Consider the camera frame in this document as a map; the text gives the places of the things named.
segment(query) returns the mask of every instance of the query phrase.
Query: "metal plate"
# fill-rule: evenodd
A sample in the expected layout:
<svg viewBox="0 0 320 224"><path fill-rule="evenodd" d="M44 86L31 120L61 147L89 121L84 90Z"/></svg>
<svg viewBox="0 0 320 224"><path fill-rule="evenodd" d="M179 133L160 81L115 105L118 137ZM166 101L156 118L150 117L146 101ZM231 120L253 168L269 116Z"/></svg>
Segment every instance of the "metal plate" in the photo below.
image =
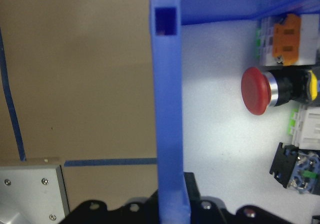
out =
<svg viewBox="0 0 320 224"><path fill-rule="evenodd" d="M0 203L30 223L59 223L69 213L66 196L59 165L0 167Z"/></svg>

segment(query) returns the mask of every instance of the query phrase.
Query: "green terminal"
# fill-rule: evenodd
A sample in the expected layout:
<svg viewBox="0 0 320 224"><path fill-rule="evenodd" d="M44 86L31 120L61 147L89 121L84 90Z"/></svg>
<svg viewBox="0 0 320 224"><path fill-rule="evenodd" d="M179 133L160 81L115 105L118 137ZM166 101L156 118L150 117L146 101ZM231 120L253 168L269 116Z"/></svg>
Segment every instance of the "green terminal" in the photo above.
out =
<svg viewBox="0 0 320 224"><path fill-rule="evenodd" d="M255 49L255 57L257 59L260 58L260 46L261 46L261 39L260 39L260 34L261 34L261 29L257 29L256 30L256 35L255 35L255 38L256 38L256 49Z"/></svg>
<svg viewBox="0 0 320 224"><path fill-rule="evenodd" d="M308 170L304 170L302 173L303 177L307 177L307 178L311 178L311 179L317 179L318 178L318 174L314 173L312 171L308 171Z"/></svg>
<svg viewBox="0 0 320 224"><path fill-rule="evenodd" d="M295 127L295 124L296 124L294 116L296 113L298 113L298 109L292 109L290 120L289 120L288 135L293 135L293 128Z"/></svg>

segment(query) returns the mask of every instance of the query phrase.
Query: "blue tape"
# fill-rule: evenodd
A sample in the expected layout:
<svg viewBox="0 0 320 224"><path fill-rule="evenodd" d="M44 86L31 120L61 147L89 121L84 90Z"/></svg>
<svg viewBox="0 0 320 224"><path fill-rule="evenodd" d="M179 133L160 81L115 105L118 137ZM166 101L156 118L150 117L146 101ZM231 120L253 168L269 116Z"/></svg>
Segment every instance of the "blue tape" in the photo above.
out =
<svg viewBox="0 0 320 224"><path fill-rule="evenodd" d="M11 95L11 90L9 86L9 78L8 78L8 71L7 71L7 64L5 61L5 48L3 45L3 40L2 40L2 35L1 35L1 30L0 30L0 71L1 71L1 80L2 80L2 87L3 87L3 92L5 96L5 101L6 105L8 106L9 114L10 114L10 119L15 135L15 141L18 146L18 152L19 152L19 157L21 161L26 161L26 154L24 152L24 143L22 141L22 136L20 132L20 127L19 127L19 122L17 118L17 113L15 112L15 105L14 101L12 99Z"/></svg>
<svg viewBox="0 0 320 224"><path fill-rule="evenodd" d="M72 166L97 166L97 165L154 165L157 158L132 158L132 159L97 159L97 160L67 160L65 167Z"/></svg>

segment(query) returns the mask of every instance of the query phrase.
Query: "brown cardboard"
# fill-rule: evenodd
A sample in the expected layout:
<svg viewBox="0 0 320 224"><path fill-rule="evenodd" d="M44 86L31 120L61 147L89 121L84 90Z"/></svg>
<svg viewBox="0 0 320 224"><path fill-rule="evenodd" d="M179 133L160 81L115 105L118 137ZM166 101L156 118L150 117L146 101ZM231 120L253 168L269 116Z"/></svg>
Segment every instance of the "brown cardboard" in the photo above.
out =
<svg viewBox="0 0 320 224"><path fill-rule="evenodd" d="M156 157L149 0L0 0L27 164ZM18 160L0 91L0 162ZM64 168L71 208L156 190L156 166Z"/></svg>

